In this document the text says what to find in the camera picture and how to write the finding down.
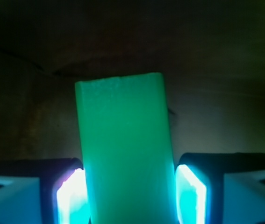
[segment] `light panel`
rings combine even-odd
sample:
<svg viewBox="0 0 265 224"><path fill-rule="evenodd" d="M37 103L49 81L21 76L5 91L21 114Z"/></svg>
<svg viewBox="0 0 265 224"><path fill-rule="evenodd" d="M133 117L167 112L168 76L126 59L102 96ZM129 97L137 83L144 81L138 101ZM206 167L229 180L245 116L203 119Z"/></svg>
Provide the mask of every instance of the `light panel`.
<svg viewBox="0 0 265 224"><path fill-rule="evenodd" d="M57 209L59 224L88 224L90 208L84 170L76 169L57 190Z"/></svg>
<svg viewBox="0 0 265 224"><path fill-rule="evenodd" d="M207 192L205 184L184 164L177 167L175 178L179 223L204 224Z"/></svg>

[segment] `brown background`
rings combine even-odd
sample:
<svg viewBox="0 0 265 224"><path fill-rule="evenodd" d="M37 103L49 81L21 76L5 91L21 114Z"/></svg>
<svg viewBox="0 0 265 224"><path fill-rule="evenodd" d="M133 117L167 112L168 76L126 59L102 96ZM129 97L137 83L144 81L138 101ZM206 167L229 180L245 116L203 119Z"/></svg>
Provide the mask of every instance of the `brown background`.
<svg viewBox="0 0 265 224"><path fill-rule="evenodd" d="M265 152L265 1L0 0L0 160L81 158L74 83L160 71L175 163Z"/></svg>

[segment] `foam block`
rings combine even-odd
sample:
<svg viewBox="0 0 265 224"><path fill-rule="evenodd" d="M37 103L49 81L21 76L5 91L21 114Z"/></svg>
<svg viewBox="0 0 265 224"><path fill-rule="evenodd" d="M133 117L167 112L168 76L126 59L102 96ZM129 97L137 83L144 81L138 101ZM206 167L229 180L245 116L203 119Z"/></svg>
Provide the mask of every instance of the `foam block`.
<svg viewBox="0 0 265 224"><path fill-rule="evenodd" d="M93 224L177 223L162 74L75 84Z"/></svg>

